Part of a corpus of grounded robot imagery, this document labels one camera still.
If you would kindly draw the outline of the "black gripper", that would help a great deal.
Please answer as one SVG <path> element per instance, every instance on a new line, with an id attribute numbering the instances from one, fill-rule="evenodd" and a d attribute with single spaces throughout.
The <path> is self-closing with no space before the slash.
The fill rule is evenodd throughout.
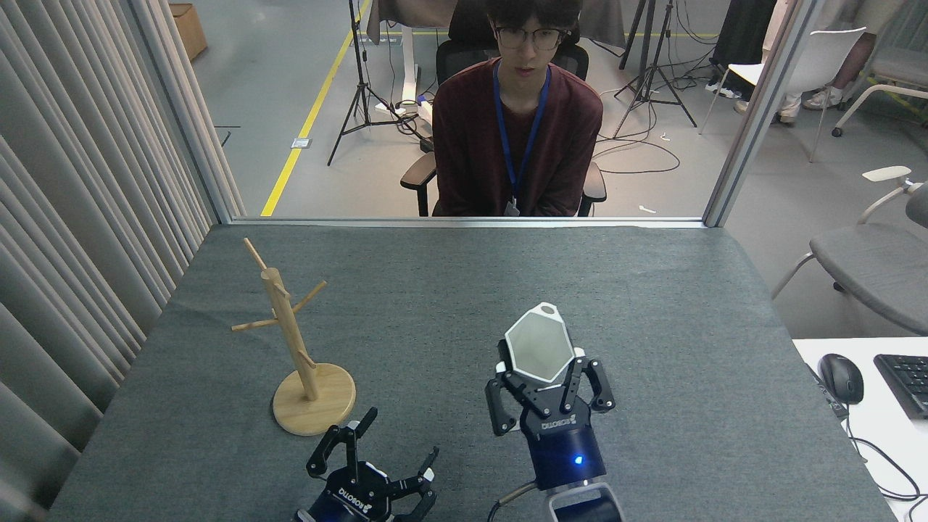
<path id="1" fill-rule="evenodd" d="M 587 376 L 593 392 L 589 405 L 576 399 L 581 376 Z M 536 473 L 536 485 L 541 490 L 607 473 L 591 423 L 591 410 L 607 412 L 616 406 L 605 368 L 598 359 L 575 357 L 564 384 L 564 393 L 560 389 L 544 389 L 537 399 L 540 384 L 514 373 L 505 361 L 500 361 L 496 364 L 496 376 L 485 386 L 494 435 L 503 436 L 515 427 L 515 418 L 503 407 L 502 390 L 510 391 L 517 403 L 523 405 L 523 435 Z M 550 416 L 542 418 L 541 410 L 549 410 Z"/>
<path id="2" fill-rule="evenodd" d="M 420 501 L 411 512 L 395 513 L 393 519 L 424 519 L 428 515 L 437 498 L 431 486 L 434 482 L 431 466 L 440 449 L 432 448 L 412 478 L 390 482 L 373 465 L 358 465 L 357 440 L 365 435 L 377 415 L 378 408 L 371 407 L 360 422 L 329 426 L 307 461 L 306 471 L 311 478 L 321 479 L 328 469 L 328 457 L 338 444 L 346 446 L 346 467 L 329 473 L 323 492 L 311 508 L 296 512 L 297 521 L 388 521 L 392 517 L 392 502 L 411 494 L 418 494 Z M 371 492 L 379 486 L 386 486 L 386 496 L 375 498 Z"/>

